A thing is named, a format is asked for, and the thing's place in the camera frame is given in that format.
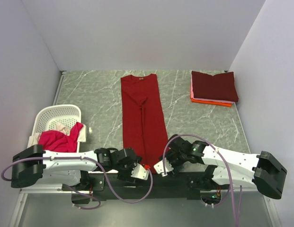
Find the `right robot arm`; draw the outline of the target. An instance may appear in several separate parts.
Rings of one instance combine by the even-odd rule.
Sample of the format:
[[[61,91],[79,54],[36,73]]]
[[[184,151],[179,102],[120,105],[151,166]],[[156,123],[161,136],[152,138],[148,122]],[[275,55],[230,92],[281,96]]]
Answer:
[[[165,157],[154,165],[162,176],[176,175],[184,163],[206,165],[204,172],[190,173],[188,187],[200,191],[229,186],[256,188],[261,194],[279,200],[282,197],[286,168],[269,152],[246,154],[196,140],[190,143],[173,135]]]

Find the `red t-shirt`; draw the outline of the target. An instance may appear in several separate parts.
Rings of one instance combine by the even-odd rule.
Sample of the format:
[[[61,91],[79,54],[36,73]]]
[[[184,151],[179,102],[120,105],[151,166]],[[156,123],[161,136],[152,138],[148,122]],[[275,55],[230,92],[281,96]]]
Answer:
[[[153,167],[168,142],[157,75],[121,78],[123,146]]]

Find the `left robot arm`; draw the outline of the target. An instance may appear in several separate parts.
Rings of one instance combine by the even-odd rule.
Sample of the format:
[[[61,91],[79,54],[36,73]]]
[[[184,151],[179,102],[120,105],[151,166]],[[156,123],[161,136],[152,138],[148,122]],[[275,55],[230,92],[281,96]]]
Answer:
[[[33,145],[13,157],[11,187],[34,184],[66,184],[85,190],[90,184],[89,172],[117,171],[117,178],[127,182],[147,180],[149,173],[140,164],[141,157],[132,148],[98,148],[81,153],[44,150]]]

